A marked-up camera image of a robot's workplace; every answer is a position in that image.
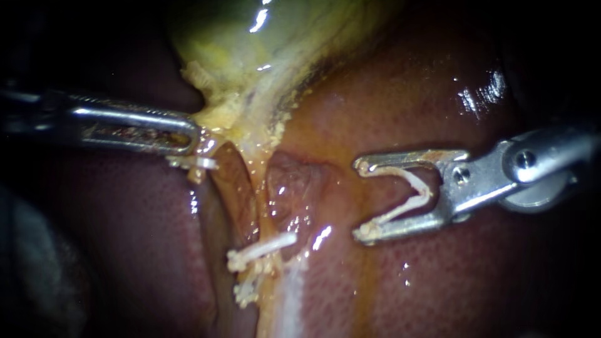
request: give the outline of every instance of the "surgical clip applier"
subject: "surgical clip applier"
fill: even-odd
[[[7,80],[0,86],[0,134],[63,146],[157,155],[189,154],[200,127],[184,113]]]
[[[474,160],[466,150],[423,150],[360,156],[357,171],[392,166],[439,171],[443,180],[430,212],[400,218],[394,210],[353,230],[357,241],[373,245],[406,238],[467,220],[485,205],[499,203],[522,213],[548,210],[592,183],[591,162],[601,150],[592,125],[553,126],[499,141]]]

